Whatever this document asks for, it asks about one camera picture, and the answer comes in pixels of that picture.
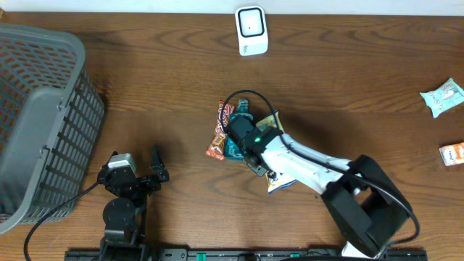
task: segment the plastic crate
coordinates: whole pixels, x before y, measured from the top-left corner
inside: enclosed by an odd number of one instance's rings
[[[0,25],[0,233],[37,222],[82,186],[104,116],[85,59],[69,33]]]

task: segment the light blue packet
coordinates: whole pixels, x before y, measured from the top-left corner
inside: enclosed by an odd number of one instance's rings
[[[464,102],[464,91],[452,78],[447,80],[437,90],[420,93],[420,95],[426,101],[426,105],[432,110],[434,118],[438,117],[442,112]]]

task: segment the wooden tabletop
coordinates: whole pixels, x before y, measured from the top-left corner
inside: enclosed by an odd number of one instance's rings
[[[148,175],[158,144],[171,181],[149,199],[148,242],[191,248],[343,247],[320,197],[298,183],[267,193],[241,163],[204,155],[218,100],[244,88],[280,110],[296,140],[336,157],[366,154],[406,196],[422,232],[404,247],[430,260],[464,256],[464,165],[445,167],[439,147],[464,139],[464,106],[433,119],[419,92],[448,78],[464,86],[464,19],[268,15],[269,50],[240,57],[233,15],[7,13],[6,22],[74,33],[107,103],[84,188],[111,153],[131,153]],[[251,95],[256,117],[268,113]],[[42,225],[33,260],[98,248],[103,186],[71,216]],[[0,259],[22,260],[30,225],[0,236]],[[397,237],[409,236],[409,220]]]

